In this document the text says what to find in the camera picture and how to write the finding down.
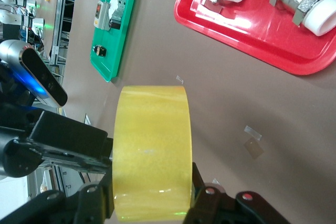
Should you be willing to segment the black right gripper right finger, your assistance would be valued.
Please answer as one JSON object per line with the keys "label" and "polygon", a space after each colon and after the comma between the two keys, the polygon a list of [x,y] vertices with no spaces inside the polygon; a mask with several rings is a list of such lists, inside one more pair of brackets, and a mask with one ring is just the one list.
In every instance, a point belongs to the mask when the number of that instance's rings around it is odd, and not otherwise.
{"label": "black right gripper right finger", "polygon": [[253,191],[242,191],[234,198],[216,183],[205,183],[196,163],[192,182],[194,203],[183,224],[290,224],[268,201]]}

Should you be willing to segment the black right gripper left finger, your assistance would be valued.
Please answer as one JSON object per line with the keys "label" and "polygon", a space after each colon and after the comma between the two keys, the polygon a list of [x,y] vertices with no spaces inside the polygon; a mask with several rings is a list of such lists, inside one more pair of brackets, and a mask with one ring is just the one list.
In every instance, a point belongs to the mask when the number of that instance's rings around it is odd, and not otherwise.
{"label": "black right gripper left finger", "polygon": [[0,224],[104,224],[114,211],[112,174],[84,184],[67,197],[48,190],[0,220]]}

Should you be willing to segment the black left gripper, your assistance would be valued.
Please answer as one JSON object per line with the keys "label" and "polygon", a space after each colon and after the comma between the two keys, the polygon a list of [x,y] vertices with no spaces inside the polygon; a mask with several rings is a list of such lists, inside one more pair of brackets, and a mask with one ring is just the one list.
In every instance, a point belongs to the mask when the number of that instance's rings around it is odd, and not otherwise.
{"label": "black left gripper", "polygon": [[[49,152],[41,153],[32,141]],[[79,172],[111,168],[112,139],[106,131],[41,109],[0,112],[0,175],[20,178],[42,160]]]}

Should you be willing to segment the yellow tape roll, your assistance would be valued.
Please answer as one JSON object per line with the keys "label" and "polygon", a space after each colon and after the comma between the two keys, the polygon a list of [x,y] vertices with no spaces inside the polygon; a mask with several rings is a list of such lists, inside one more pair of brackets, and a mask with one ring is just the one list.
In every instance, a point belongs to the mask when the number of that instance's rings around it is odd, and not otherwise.
{"label": "yellow tape roll", "polygon": [[192,134],[182,86],[127,86],[113,136],[113,202],[120,222],[183,219],[192,201]]}

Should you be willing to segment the brown tape patch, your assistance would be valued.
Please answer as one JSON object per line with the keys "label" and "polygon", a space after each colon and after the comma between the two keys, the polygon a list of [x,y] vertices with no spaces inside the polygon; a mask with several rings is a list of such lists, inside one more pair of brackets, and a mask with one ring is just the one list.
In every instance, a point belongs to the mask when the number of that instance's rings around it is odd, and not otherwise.
{"label": "brown tape patch", "polygon": [[264,153],[263,148],[258,144],[258,142],[254,138],[248,139],[244,143],[244,147],[246,151],[249,153],[249,155],[252,157],[252,159],[257,159]]}

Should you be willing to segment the green plastic tray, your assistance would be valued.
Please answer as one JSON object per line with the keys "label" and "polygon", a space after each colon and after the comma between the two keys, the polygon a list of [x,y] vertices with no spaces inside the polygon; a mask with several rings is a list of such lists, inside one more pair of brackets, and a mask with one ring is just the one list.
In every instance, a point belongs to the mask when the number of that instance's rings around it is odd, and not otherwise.
{"label": "green plastic tray", "polygon": [[[110,0],[99,0],[109,3]],[[95,28],[90,52],[90,62],[106,82],[115,78],[123,53],[128,26],[132,15],[134,0],[125,0],[125,9],[121,17],[120,29],[101,30]],[[93,51],[93,46],[102,45],[107,49],[105,57],[98,57]]]}

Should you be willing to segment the red plastic tray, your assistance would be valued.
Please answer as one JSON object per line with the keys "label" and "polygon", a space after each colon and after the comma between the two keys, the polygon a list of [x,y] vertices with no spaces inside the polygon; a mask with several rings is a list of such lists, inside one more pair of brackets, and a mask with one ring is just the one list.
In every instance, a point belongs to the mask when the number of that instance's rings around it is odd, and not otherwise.
{"label": "red plastic tray", "polygon": [[178,23],[288,73],[309,75],[336,63],[336,28],[318,37],[268,0],[224,6],[176,0],[174,16]]}

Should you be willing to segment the white circuit breaker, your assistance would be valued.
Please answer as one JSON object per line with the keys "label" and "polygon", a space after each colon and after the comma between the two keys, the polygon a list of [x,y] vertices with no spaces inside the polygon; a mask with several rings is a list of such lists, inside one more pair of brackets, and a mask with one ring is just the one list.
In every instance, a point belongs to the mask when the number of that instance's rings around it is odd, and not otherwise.
{"label": "white circuit breaker", "polygon": [[125,0],[110,0],[109,2],[109,17],[121,18],[125,9]]}

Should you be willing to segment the grey on-off switch box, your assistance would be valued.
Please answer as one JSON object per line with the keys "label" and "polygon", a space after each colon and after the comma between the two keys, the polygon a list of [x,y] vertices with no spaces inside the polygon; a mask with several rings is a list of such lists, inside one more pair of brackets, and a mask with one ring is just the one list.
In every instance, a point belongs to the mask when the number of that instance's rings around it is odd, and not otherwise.
{"label": "grey on-off switch box", "polygon": [[96,12],[95,12],[95,19],[94,19],[94,26],[95,28],[101,30],[109,30],[109,3],[98,1]]}

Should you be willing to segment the aluminium background frame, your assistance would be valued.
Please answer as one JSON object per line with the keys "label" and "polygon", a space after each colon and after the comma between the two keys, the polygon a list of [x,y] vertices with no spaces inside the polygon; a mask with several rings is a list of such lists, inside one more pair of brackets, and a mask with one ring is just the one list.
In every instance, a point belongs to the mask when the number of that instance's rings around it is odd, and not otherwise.
{"label": "aluminium background frame", "polygon": [[75,0],[57,0],[50,63],[63,67],[66,64]]}

